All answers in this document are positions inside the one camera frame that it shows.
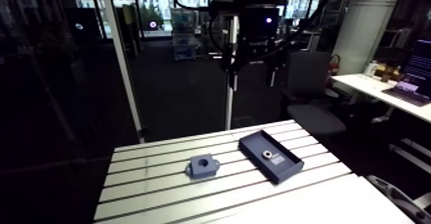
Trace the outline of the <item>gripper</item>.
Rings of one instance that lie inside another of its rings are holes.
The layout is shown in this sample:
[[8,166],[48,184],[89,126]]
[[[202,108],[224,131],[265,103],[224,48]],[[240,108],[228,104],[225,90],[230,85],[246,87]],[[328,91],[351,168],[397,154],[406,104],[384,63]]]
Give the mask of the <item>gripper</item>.
[[[238,75],[242,67],[238,55],[264,55],[275,47],[278,29],[279,6],[286,0],[233,0],[239,14],[237,43],[226,43],[222,51],[221,69],[227,75],[227,85],[238,89]],[[282,51],[265,57],[266,84],[272,87],[277,70],[282,65]]]

